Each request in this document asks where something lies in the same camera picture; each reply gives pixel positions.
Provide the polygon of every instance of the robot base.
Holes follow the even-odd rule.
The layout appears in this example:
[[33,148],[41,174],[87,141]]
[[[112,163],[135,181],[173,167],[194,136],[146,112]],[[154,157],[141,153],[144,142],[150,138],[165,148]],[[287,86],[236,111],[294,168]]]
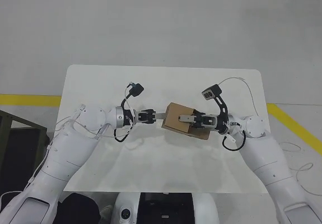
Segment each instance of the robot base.
[[206,193],[120,193],[111,224],[219,224],[214,199]]

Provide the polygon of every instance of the black cable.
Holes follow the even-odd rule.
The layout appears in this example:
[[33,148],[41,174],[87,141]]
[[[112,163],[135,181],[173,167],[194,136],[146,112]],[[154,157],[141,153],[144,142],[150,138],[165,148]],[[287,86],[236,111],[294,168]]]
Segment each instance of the black cable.
[[123,100],[122,100],[122,102],[121,102],[121,107],[122,107],[122,109],[125,109],[126,99],[123,99]]
[[239,151],[243,148],[244,144],[245,144],[245,139],[246,139],[246,135],[245,135],[245,131],[243,130],[243,135],[244,135],[244,139],[243,139],[243,143],[241,144],[241,146],[235,150],[232,150],[231,148],[228,148],[225,146],[224,144],[224,141],[226,140],[227,136],[224,136],[224,139],[223,139],[223,142],[222,142],[222,145],[225,149],[229,150],[229,151],[232,151],[232,152],[236,152],[236,151]]
[[114,129],[114,137],[115,137],[115,140],[116,141],[118,141],[118,142],[123,142],[126,138],[127,138],[127,136],[128,136],[128,134],[126,134],[121,140],[119,140],[117,137],[116,137],[116,129]]

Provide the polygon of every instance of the black fabric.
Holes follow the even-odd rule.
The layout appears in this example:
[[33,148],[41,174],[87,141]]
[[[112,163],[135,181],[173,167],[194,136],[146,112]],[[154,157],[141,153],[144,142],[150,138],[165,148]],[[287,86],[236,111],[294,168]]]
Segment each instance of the black fabric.
[[72,193],[63,203],[58,204],[53,224],[98,224],[100,218],[100,211],[94,200]]

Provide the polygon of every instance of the round button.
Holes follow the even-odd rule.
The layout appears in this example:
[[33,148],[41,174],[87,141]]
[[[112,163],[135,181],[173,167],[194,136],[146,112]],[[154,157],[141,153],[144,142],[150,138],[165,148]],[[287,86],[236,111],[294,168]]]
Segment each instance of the round button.
[[131,212],[128,209],[124,209],[121,212],[121,218],[127,220],[131,216]]

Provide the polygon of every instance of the brown cardboard box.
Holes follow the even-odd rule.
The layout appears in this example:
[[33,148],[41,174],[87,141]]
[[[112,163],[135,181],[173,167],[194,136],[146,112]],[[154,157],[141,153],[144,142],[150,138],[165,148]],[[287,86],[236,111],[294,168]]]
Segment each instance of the brown cardboard box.
[[210,130],[192,128],[188,123],[178,120],[179,115],[192,115],[193,111],[192,108],[171,102],[167,107],[166,118],[163,120],[162,127],[186,136],[208,140]]

